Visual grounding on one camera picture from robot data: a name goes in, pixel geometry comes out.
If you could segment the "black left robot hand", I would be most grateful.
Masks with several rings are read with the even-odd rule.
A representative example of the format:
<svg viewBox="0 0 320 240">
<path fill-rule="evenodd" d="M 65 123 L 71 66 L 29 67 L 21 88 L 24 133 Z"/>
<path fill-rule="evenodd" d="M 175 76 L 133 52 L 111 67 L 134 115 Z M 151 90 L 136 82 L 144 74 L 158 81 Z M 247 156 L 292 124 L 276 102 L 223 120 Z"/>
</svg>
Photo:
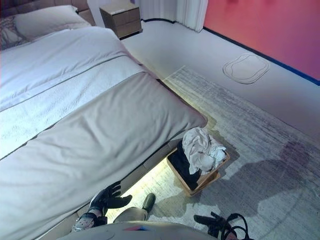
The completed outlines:
<svg viewBox="0 0 320 240">
<path fill-rule="evenodd" d="M 121 197 L 121 182 L 117 181 L 97 193 L 91 200 L 88 211 L 99 211 L 105 215 L 108 209 L 119 209 L 130 203 L 133 196 Z"/>
</svg>

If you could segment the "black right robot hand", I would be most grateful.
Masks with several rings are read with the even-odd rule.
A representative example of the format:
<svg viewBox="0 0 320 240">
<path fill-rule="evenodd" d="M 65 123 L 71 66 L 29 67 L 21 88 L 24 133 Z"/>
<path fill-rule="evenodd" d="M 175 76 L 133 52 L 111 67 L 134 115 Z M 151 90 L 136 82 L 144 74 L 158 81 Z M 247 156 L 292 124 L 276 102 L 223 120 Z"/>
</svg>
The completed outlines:
<svg viewBox="0 0 320 240">
<path fill-rule="evenodd" d="M 219 216 L 218 214 L 211 212 L 211 217 L 208 216 L 201 216 L 201 215 L 194 215 L 193 219 L 202 225 L 208 227 L 208 234 L 220 239 L 225 240 L 226 237 L 224 236 L 225 233 L 232 229 L 231 225 L 226 221 L 225 218 Z"/>
</svg>

